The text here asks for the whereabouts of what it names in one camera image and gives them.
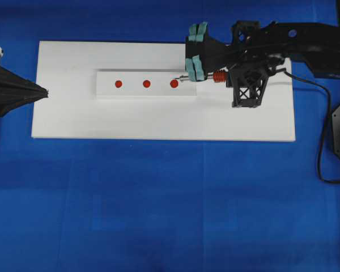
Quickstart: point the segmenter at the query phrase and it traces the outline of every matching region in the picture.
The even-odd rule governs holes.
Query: white block
[[[98,99],[140,98],[140,97],[183,97],[196,96],[197,87],[193,82],[184,82],[176,88],[170,82],[185,71],[99,71],[97,72],[96,94]],[[149,81],[148,88],[143,86]]]
[[[40,43],[37,83],[49,98],[35,102],[35,138],[294,141],[291,79],[273,76],[258,108],[231,108],[232,89],[194,83],[197,96],[97,99],[103,70],[183,70],[184,44]],[[291,72],[290,61],[285,67]]]

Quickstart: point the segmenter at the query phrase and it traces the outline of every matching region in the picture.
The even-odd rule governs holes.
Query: white board
[[[291,79],[271,77],[258,108],[231,108],[232,89],[211,80],[197,96],[98,99],[100,71],[183,71],[184,44],[42,41],[35,102],[35,138],[294,141]],[[290,61],[285,67],[291,72]]]

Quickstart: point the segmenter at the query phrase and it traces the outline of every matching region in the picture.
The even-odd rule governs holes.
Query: metal rod
[[[207,79],[212,79],[212,78],[213,78],[213,74],[208,74]],[[190,80],[187,75],[181,75],[180,77],[175,78],[175,79],[179,80],[180,82]]]

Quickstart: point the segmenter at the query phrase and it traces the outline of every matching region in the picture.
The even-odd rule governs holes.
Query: robotic arm
[[[238,21],[233,42],[209,36],[207,23],[193,24],[186,37],[186,71],[180,81],[225,82],[233,88],[233,107],[258,107],[267,81],[285,58],[304,62],[316,78],[340,79],[340,27],[320,23]]]

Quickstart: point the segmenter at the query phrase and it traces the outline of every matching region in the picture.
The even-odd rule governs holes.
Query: blue cloth
[[[237,20],[337,23],[334,0],[214,3],[1,0],[1,64],[35,80],[40,40],[184,42],[205,20],[228,43]],[[317,82],[337,105],[340,81]],[[32,139],[33,106],[9,113],[0,272],[340,271],[340,186],[315,167],[326,96],[294,90],[292,143]],[[340,177],[330,143],[324,174]]]

